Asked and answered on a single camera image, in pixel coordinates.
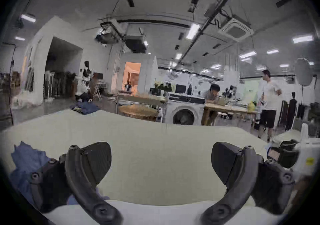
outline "white table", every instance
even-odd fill
[[[156,123],[102,110],[89,115],[64,110],[38,117],[10,127],[0,138],[0,159],[8,173],[15,169],[11,153],[20,141],[56,159],[72,144],[106,141],[112,164],[98,185],[102,194],[147,205],[221,199],[226,186],[211,165],[215,142],[252,145],[266,160],[266,143],[241,128]]]

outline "computer monitor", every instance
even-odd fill
[[[185,93],[186,92],[186,85],[177,84],[175,93]]]

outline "white t-shirt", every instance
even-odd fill
[[[262,89],[264,94],[263,101],[265,104],[263,105],[263,109],[265,110],[277,110],[278,104],[281,101],[276,91],[279,90],[280,87],[277,83],[273,81],[269,81]]]

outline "person leaning on table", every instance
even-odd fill
[[[218,86],[215,83],[212,84],[210,86],[210,89],[205,93],[206,103],[217,104],[219,100],[219,91],[220,91],[220,86]],[[217,115],[218,115],[218,112],[205,109],[203,111],[201,125],[211,125],[211,123],[213,123],[214,120],[216,119]]]

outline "ceiling air conditioner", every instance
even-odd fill
[[[247,23],[241,22],[238,18],[232,18],[221,26],[218,33],[240,42],[252,35],[254,31],[247,25]]]

